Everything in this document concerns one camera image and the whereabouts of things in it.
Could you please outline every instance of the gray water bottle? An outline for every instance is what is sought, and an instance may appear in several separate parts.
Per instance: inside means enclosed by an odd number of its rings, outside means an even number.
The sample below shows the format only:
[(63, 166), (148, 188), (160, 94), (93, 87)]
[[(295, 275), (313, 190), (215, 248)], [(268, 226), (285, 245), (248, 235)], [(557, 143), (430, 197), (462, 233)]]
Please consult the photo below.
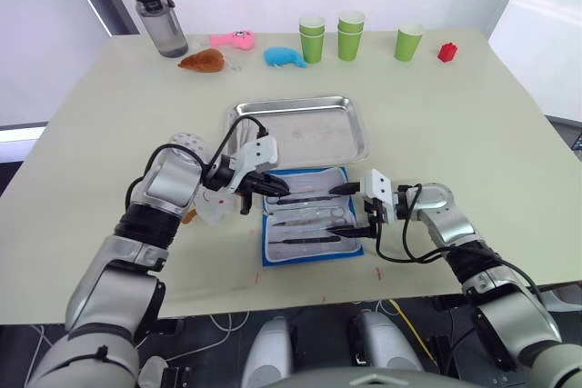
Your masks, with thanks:
[(135, 0), (135, 10), (154, 40), (159, 53), (176, 58), (188, 51), (188, 43), (174, 13), (172, 0)]

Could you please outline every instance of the blue toy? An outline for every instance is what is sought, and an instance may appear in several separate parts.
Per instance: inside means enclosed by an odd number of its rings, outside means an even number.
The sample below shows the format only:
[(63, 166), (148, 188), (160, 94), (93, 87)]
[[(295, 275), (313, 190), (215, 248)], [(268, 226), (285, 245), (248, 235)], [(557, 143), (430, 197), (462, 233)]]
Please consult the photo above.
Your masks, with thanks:
[(265, 62), (274, 67), (279, 67), (283, 64), (293, 63), (297, 67), (306, 68), (307, 63), (303, 56), (297, 50), (288, 47), (269, 47), (263, 52)]

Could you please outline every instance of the stainless steel tray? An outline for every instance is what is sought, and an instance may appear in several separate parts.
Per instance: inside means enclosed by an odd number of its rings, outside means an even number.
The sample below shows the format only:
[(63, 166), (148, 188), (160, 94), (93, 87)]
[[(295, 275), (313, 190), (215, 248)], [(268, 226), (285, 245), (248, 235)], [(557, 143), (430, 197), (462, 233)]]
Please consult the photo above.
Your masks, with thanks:
[[(362, 118), (354, 102), (342, 95), (238, 104), (226, 114), (226, 127), (244, 114), (259, 119), (275, 137), (280, 170), (353, 163), (368, 154)], [(256, 133), (256, 125), (244, 120), (227, 152), (236, 152)]]

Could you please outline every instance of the white table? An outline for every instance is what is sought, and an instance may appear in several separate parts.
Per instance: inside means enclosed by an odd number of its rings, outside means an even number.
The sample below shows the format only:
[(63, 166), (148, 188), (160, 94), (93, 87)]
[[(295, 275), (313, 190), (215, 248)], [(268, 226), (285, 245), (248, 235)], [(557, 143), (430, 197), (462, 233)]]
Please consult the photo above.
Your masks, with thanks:
[[(394, 39), (365, 34), (360, 56), (346, 63), (329, 35), (320, 64), (275, 69), (263, 49), (299, 48), (298, 36), (258, 35), (251, 53), (225, 50), (242, 71), (198, 74), (158, 55), (145, 36), (112, 38), (0, 199), (0, 323), (64, 320), (124, 211), (127, 185), (173, 133), (217, 145), (236, 103), (330, 92), (352, 97), (365, 120), (370, 155), (348, 166), (353, 179), (375, 167), (396, 184), (446, 184), (488, 243), (535, 281), (580, 279), (582, 166), (485, 37), (429, 32), (407, 64), (393, 58)], [(437, 52), (448, 41), (459, 49), (445, 65)], [(402, 255), (400, 232), (385, 227), (393, 255)], [(422, 224), (411, 225), (409, 241), (417, 254), (434, 247)], [(258, 208), (220, 228), (195, 220), (170, 246), (161, 315), (459, 292), (443, 261), (387, 264), (364, 244), (357, 258), (263, 268)]]

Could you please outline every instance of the green paper cup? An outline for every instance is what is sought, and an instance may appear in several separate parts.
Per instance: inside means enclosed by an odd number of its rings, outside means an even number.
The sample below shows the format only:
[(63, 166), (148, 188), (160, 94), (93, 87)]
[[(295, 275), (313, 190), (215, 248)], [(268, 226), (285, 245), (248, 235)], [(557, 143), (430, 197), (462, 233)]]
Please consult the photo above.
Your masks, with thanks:
[(343, 32), (337, 29), (337, 55), (344, 61), (354, 61), (360, 46), (362, 32)]
[(339, 22), (337, 22), (337, 29), (342, 32), (356, 34), (364, 30), (364, 22), (366, 16), (364, 13), (355, 11), (353, 9), (342, 11), (339, 13)]
[(301, 48), (303, 49), (303, 58), (310, 64), (321, 61), (321, 53), (324, 48), (324, 33), (320, 35), (301, 35)]
[(424, 27), (417, 23), (406, 23), (399, 26), (394, 57), (398, 61), (410, 61), (424, 33)]
[(299, 32), (303, 35), (319, 36), (326, 30), (326, 19), (319, 15), (302, 15), (299, 18)]

